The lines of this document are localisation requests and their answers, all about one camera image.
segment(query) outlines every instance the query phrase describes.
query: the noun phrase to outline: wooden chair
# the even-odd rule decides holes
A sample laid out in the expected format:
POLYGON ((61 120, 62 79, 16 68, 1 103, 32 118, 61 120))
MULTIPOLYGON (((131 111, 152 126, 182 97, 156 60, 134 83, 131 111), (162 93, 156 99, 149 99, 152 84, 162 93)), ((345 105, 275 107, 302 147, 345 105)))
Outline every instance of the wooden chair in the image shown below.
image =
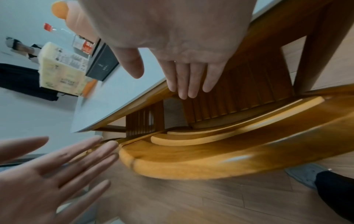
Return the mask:
POLYGON ((214 179, 354 150, 354 85, 310 91, 353 22, 352 0, 283 0, 252 22, 215 88, 183 102, 189 128, 145 124, 120 143, 121 161, 153 178, 214 179), (303 36, 292 86, 280 47, 303 36))

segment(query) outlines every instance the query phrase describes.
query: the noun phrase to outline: wooden table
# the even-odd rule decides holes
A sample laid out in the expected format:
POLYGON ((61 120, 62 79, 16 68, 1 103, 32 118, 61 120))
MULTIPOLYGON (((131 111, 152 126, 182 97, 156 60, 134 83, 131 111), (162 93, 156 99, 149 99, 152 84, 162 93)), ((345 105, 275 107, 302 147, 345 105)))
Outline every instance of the wooden table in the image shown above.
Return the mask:
MULTIPOLYGON (((280 1, 258 0, 252 20, 280 1)), ((121 66, 116 68, 104 82, 98 82, 87 98, 79 97, 71 132, 106 127, 121 117, 174 94, 168 90, 155 56, 146 48, 139 50, 145 66, 143 77, 134 79, 121 66)))

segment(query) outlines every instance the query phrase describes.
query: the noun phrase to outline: finger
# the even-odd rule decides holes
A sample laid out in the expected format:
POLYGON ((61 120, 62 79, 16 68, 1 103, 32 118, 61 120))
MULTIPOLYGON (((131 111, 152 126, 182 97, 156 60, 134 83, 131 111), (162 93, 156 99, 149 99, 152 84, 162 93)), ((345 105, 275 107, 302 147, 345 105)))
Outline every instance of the finger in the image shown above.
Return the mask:
POLYGON ((191 63, 191 77, 188 86, 188 96, 190 98, 195 98, 198 95, 204 69, 205 63, 191 63))
POLYGON ((117 147, 118 143, 116 141, 107 142, 94 152, 90 153, 88 156, 84 157, 83 159, 77 162, 74 162, 69 167, 55 174, 52 177, 52 180, 58 183, 58 187, 63 186, 64 184, 72 180, 74 177, 90 168, 92 165, 107 157, 115 149, 117 149, 117 147))
POLYGON ((174 61, 157 60, 166 76, 167 86, 171 92, 177 89, 176 64, 174 61))
POLYGON ((48 140, 48 137, 42 136, 0 141, 0 164, 26 155, 45 145, 48 140))
POLYGON ((185 100, 188 97, 188 85, 189 85, 189 64, 176 62, 177 71, 177 85, 178 95, 181 99, 185 100))
POLYGON ((79 218, 108 188, 111 182, 109 180, 102 181, 94 187, 89 193, 83 196, 78 202, 70 205, 68 208, 59 212, 55 221, 60 223, 72 223, 76 218, 79 218))
POLYGON ((94 136, 77 144, 65 147, 59 151, 52 152, 37 159, 31 160, 22 166, 35 169, 41 175, 44 175, 46 173, 52 172, 63 164, 66 164, 80 153, 83 153, 99 144, 101 140, 102 136, 94 136))
POLYGON ((133 77, 140 78, 144 74, 144 64, 137 48, 111 47, 112 52, 118 59, 119 64, 133 77))
POLYGON ((210 92, 214 88, 222 72, 224 71, 225 65, 226 62, 208 64, 208 72, 203 85, 204 92, 210 92))
POLYGON ((60 198, 62 201, 67 200, 73 194, 83 189, 88 185, 93 179, 95 179, 99 174, 108 169, 116 160, 118 159, 117 154, 113 154, 98 164, 91 167, 89 170, 83 172, 69 183, 65 184, 59 189, 60 198))

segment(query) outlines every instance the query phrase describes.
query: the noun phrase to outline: white wall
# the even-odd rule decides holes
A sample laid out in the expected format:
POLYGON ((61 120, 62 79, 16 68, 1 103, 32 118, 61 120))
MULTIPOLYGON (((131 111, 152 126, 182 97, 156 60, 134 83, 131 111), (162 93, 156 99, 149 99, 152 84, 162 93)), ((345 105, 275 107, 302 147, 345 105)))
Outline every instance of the white wall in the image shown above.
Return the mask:
POLYGON ((38 69, 38 65, 25 56, 12 52, 5 45, 6 37, 13 37, 23 44, 56 43, 72 50, 72 40, 65 40, 43 29, 48 23, 59 29, 66 29, 65 21, 56 18, 51 5, 57 0, 4 0, 0 7, 0 63, 9 63, 27 68, 38 69))
POLYGON ((76 97, 48 101, 0 88, 0 139, 49 136, 34 154, 49 153, 95 135, 94 131, 70 133, 76 97))

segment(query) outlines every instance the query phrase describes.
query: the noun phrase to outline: gray shoe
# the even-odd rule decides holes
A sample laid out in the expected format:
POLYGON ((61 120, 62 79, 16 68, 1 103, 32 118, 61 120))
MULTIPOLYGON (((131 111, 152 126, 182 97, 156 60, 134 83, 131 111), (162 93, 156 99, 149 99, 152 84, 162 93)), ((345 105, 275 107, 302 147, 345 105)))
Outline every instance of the gray shoe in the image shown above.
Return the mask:
POLYGON ((285 169, 285 172, 298 182, 302 183, 303 185, 317 190, 315 185, 316 176, 318 173, 323 171, 329 171, 331 169, 327 169, 323 166, 320 166, 316 163, 308 163, 301 166, 291 167, 285 169))

